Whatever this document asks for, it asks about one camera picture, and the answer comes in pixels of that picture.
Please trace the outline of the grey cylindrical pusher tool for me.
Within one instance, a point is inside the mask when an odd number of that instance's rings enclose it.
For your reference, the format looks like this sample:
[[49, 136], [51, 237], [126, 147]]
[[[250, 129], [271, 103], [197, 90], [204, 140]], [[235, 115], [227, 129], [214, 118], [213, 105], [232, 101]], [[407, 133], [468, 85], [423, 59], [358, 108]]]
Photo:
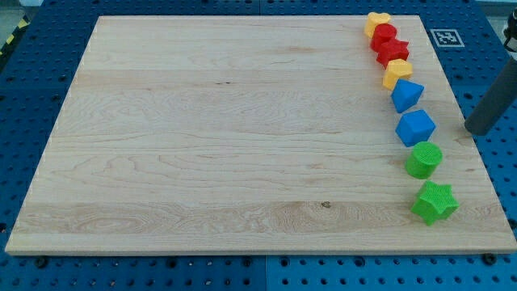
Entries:
[[486, 135], [516, 100], [516, 60], [511, 57], [464, 122], [472, 134]]

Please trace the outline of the black tool mount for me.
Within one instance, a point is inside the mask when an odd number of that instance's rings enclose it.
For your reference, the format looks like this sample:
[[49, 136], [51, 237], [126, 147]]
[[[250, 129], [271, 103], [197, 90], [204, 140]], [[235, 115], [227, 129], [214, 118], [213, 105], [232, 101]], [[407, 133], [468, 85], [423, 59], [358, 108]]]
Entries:
[[505, 40], [503, 42], [503, 47], [512, 53], [516, 52], [516, 46], [511, 46], [511, 41], [516, 40], [516, 9], [514, 9], [511, 14], [508, 16], [506, 21], [506, 26], [503, 28], [503, 35], [505, 36]]

